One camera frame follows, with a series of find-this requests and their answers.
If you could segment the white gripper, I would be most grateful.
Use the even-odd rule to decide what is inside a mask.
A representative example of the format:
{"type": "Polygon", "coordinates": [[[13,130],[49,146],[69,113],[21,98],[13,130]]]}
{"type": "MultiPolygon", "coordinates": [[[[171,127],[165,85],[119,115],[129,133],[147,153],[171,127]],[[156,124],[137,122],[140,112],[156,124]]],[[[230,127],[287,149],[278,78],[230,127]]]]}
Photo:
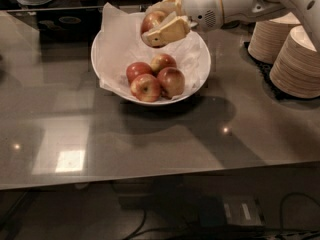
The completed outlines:
{"type": "Polygon", "coordinates": [[[222,0],[162,0],[146,9],[147,14],[154,11],[165,12],[167,17],[148,32],[140,33],[142,41],[153,48],[185,38],[190,32],[189,19],[198,31],[212,31],[224,23],[222,0]]]}

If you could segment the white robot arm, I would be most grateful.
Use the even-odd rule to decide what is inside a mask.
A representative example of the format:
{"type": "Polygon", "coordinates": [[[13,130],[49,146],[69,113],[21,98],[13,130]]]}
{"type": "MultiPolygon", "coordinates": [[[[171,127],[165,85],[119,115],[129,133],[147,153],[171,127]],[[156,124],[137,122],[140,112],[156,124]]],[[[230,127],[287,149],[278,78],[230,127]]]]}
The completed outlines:
{"type": "Polygon", "coordinates": [[[163,47],[194,31],[209,32],[230,22],[259,22],[293,13],[320,50],[320,0],[162,0],[146,10],[164,20],[142,34],[150,47],[163,47]]]}

